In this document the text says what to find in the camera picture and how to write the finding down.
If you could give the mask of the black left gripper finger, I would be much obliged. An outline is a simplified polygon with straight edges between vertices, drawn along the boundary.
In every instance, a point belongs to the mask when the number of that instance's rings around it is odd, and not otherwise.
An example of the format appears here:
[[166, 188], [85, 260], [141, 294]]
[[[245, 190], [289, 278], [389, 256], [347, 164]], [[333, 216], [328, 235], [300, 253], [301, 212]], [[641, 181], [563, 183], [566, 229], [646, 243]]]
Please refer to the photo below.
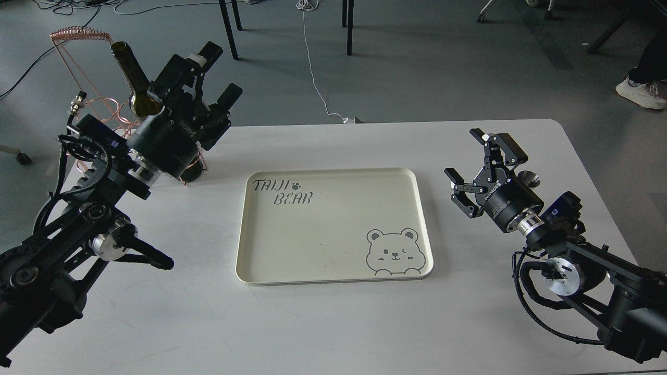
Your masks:
[[230, 110], [242, 93], [242, 88], [234, 83], [229, 83], [217, 102], [209, 105], [205, 114], [197, 117], [197, 124], [195, 125], [199, 131], [197, 142], [204, 150], [212, 149], [224, 133], [229, 130], [231, 127]]
[[219, 45], [208, 41], [198, 53], [184, 58], [172, 55], [157, 78], [150, 82], [149, 95], [159, 104], [157, 113], [195, 109], [203, 105], [203, 77], [222, 55]]

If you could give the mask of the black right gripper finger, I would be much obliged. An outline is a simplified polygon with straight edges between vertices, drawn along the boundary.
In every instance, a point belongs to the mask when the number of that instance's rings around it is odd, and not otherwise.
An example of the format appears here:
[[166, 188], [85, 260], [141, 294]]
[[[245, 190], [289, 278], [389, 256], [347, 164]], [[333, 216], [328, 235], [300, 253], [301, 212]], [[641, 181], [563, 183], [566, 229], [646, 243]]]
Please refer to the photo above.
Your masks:
[[500, 172], [511, 173], [527, 162], [528, 156], [508, 133], [486, 134], [479, 128], [470, 130], [473, 138], [484, 147], [484, 180], [500, 180]]
[[454, 168], [444, 169], [444, 173], [452, 181], [451, 187], [453, 193], [450, 196], [451, 200], [457, 204], [459, 209], [469, 218], [477, 218], [481, 216], [482, 207], [474, 204], [467, 194], [486, 194], [488, 188], [486, 186], [478, 186], [475, 184], [468, 184], [464, 182], [464, 178]]

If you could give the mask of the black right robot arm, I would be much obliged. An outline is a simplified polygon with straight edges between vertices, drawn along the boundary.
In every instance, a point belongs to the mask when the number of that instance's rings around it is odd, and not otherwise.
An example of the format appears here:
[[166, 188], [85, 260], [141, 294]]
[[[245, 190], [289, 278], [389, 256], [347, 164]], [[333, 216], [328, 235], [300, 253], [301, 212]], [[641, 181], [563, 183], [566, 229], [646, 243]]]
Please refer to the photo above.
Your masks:
[[[596, 247], [584, 237], [581, 202], [565, 192], [550, 207], [533, 189], [540, 178], [515, 173], [527, 154], [507, 133], [471, 129], [483, 146], [483, 165], [471, 183], [453, 168], [451, 199], [469, 218], [488, 216], [503, 233], [526, 240], [512, 258], [512, 277], [525, 311], [543, 329], [577, 344], [600, 345], [643, 363], [665, 352], [665, 273], [642, 268]], [[573, 309], [597, 328], [597, 339], [581, 339], [546, 325], [527, 304]]]

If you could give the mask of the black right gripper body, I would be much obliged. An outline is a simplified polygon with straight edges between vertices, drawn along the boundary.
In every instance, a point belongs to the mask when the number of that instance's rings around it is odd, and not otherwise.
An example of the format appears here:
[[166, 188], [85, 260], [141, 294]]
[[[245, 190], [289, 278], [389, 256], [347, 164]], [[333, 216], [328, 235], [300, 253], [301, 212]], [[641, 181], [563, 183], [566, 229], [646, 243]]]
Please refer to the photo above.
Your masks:
[[544, 202], [513, 172], [496, 172], [491, 181], [485, 172], [477, 175], [477, 185], [488, 188], [477, 194], [477, 204], [503, 233], [515, 230], [515, 217], [525, 209], [540, 212]]

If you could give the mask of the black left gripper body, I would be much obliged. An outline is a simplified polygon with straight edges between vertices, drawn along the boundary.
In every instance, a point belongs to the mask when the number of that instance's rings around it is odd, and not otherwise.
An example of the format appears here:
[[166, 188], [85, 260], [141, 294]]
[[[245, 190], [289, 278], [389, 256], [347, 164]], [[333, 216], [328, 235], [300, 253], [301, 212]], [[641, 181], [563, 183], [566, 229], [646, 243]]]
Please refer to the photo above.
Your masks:
[[148, 116], [127, 145], [143, 159], [146, 168], [181, 178], [202, 148], [197, 142], [199, 131], [195, 125], [207, 107], [203, 104], [193, 110], [165, 109], [156, 116]]

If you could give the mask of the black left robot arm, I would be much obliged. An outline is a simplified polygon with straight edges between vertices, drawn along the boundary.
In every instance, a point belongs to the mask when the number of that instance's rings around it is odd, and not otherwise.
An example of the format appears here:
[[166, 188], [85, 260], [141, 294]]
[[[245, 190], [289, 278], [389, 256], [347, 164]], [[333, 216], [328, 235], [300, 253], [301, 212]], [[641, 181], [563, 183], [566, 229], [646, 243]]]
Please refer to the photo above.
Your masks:
[[222, 52], [208, 42], [189, 57], [174, 55], [148, 82], [129, 45], [114, 43], [112, 54], [129, 85], [157, 105], [128, 139], [89, 114], [73, 124], [86, 94], [73, 101], [67, 133], [58, 138], [57, 188], [32, 235], [2, 253], [3, 367], [31, 330], [50, 334], [80, 319], [88, 291], [109, 262], [173, 268], [173, 259], [137, 237], [116, 204], [127, 192], [147, 199], [161, 173], [181, 177], [200, 149], [214, 147], [230, 128], [240, 87], [229, 84], [214, 104], [202, 101], [205, 74]]

